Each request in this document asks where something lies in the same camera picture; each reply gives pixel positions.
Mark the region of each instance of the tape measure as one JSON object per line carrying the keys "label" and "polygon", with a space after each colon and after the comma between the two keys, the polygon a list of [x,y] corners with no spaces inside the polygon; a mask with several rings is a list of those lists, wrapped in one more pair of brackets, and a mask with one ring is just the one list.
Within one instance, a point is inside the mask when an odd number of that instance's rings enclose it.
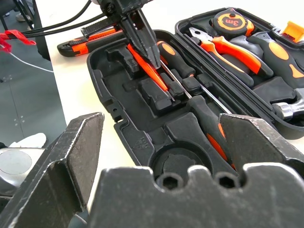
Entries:
{"label": "tape measure", "polygon": [[212,26],[219,35],[225,38],[234,38],[241,35],[250,36],[255,28],[250,20],[244,18],[233,8],[215,15]]}

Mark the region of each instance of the orange pliers handle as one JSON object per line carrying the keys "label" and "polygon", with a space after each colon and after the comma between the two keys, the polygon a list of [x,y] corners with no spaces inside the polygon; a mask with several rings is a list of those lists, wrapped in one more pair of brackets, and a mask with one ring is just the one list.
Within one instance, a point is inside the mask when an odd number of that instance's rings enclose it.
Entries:
{"label": "orange pliers handle", "polygon": [[246,74],[243,70],[235,66],[234,64],[230,63],[226,60],[223,56],[221,56],[217,50],[214,43],[209,40],[202,41],[201,48],[208,52],[218,64],[220,64],[223,68],[228,70],[229,72],[233,73],[239,80],[241,80],[245,85],[249,88],[253,87],[254,81],[253,79]]}
{"label": "orange pliers handle", "polygon": [[272,69],[259,57],[240,46],[228,42],[223,36],[214,37],[212,42],[215,44],[215,49],[218,53],[234,56],[258,76],[271,78],[274,75]]}

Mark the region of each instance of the white table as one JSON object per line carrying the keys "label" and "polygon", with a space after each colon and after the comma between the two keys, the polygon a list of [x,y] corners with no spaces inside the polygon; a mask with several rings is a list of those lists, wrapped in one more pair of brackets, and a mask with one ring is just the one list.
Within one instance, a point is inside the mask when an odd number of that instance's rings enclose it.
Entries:
{"label": "white table", "polygon": [[[71,18],[83,8],[86,0],[52,0],[51,2],[36,0],[36,2],[42,26],[45,27]],[[226,0],[154,0],[146,4],[143,11],[152,29],[163,29],[174,33],[175,24],[179,20],[226,6],[247,10],[266,21],[273,22],[282,29],[286,27],[287,20],[304,26],[303,0],[294,0],[290,4],[284,2],[283,5],[278,5],[274,0],[250,2],[247,0],[231,2]],[[100,13],[99,6],[91,4],[88,10],[73,24],[90,19]],[[67,58],[61,56],[57,51],[58,44],[79,36],[82,36],[80,28],[76,28],[47,36],[46,41],[66,123],[87,113],[102,112],[105,115],[97,180],[103,168],[132,166],[134,163],[113,128],[114,121],[98,100],[86,65],[87,55]],[[304,140],[290,142],[304,151]]]}

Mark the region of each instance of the floor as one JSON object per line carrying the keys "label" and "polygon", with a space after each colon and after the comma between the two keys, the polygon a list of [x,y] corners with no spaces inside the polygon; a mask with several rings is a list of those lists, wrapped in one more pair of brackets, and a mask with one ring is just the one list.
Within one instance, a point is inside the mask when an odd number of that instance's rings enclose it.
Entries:
{"label": "floor", "polygon": [[[9,29],[27,30],[26,22],[17,22],[12,11],[5,17]],[[0,23],[0,33],[4,31]],[[36,66],[52,70],[52,65],[37,52],[18,40],[8,41],[12,53]],[[10,145],[36,133],[52,143],[66,128],[66,122],[53,73],[19,62],[0,51],[0,142]]]}

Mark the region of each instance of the hammer head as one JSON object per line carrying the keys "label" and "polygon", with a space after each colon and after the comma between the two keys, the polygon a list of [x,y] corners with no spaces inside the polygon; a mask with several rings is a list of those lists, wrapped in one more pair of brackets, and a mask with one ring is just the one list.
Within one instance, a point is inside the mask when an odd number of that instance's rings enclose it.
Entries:
{"label": "hammer head", "polygon": [[304,88],[295,89],[297,102],[272,104],[275,114],[282,120],[288,121],[297,115],[304,114]]}

